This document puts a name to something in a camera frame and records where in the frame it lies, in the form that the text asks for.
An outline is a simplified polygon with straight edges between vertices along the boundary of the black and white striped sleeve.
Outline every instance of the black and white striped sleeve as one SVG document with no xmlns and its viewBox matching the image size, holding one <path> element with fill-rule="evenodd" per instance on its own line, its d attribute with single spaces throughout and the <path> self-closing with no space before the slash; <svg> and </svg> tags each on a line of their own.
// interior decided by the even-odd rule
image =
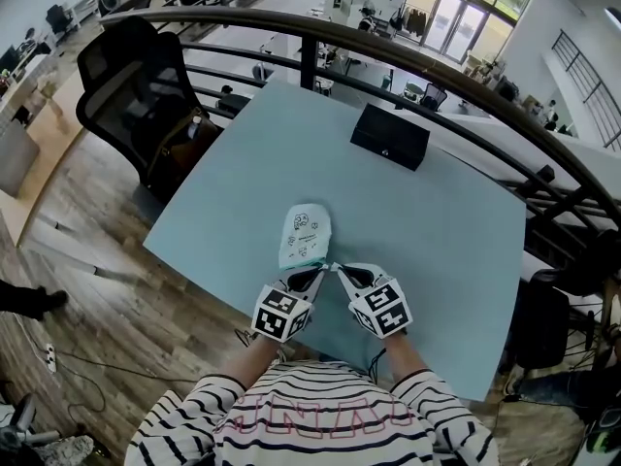
<svg viewBox="0 0 621 466">
<path fill-rule="evenodd" d="M 391 391 L 431 423 L 437 443 L 469 466 L 498 465 L 498 447 L 490 431 L 464 407 L 452 390 L 430 370 L 417 371 Z"/>
<path fill-rule="evenodd" d="M 196 464 L 213 447 L 213 428 L 245 394 L 236 380 L 220 375 L 202 378 L 181 401 L 167 391 L 132 438 L 125 466 Z"/>
</svg>

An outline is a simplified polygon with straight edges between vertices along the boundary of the ceiling light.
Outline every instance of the ceiling light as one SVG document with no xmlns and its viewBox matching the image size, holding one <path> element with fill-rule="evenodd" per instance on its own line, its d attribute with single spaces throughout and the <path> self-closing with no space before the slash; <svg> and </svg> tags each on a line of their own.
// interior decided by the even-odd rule
<svg viewBox="0 0 621 466">
<path fill-rule="evenodd" d="M 614 7 L 608 7 L 604 9 L 604 12 L 614 23 L 614 25 L 617 26 L 617 29 L 621 31 L 621 11 L 619 11 L 619 9 L 615 9 Z"/>
</svg>

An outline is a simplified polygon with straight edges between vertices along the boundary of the curved handrail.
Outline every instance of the curved handrail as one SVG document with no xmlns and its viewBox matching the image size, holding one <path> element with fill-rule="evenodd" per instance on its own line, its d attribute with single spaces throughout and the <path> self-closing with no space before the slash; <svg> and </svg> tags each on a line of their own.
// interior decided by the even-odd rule
<svg viewBox="0 0 621 466">
<path fill-rule="evenodd" d="M 303 38 L 310 37 L 346 50 L 357 51 L 430 82 L 440 84 L 464 100 L 493 115 L 549 155 L 598 201 L 608 217 L 621 229 L 621 211 L 617 208 L 612 197 L 586 166 L 561 142 L 497 93 L 418 51 L 333 22 L 257 9 L 180 7 L 139 10 L 108 15 L 101 19 L 101 23 L 106 26 L 130 16 L 158 22 L 205 22 L 235 25 Z"/>
</svg>

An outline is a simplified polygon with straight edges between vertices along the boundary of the white pouch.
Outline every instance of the white pouch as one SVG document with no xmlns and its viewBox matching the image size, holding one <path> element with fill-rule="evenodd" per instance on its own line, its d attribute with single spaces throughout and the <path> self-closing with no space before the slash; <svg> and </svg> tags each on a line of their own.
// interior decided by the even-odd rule
<svg viewBox="0 0 621 466">
<path fill-rule="evenodd" d="M 289 209 L 282 227 L 278 266 L 280 269 L 325 262 L 330 245 L 330 216 L 318 204 L 300 204 Z"/>
</svg>

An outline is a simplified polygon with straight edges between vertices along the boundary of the striped shirt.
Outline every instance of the striped shirt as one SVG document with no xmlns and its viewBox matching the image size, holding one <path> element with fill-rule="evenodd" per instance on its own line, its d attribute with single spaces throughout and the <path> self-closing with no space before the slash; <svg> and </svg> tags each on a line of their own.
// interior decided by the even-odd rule
<svg viewBox="0 0 621 466">
<path fill-rule="evenodd" d="M 168 391 L 138 428 L 125 466 L 499 464 L 491 433 L 435 373 L 379 388 L 341 362 L 276 365 L 249 390 L 202 378 Z"/>
</svg>

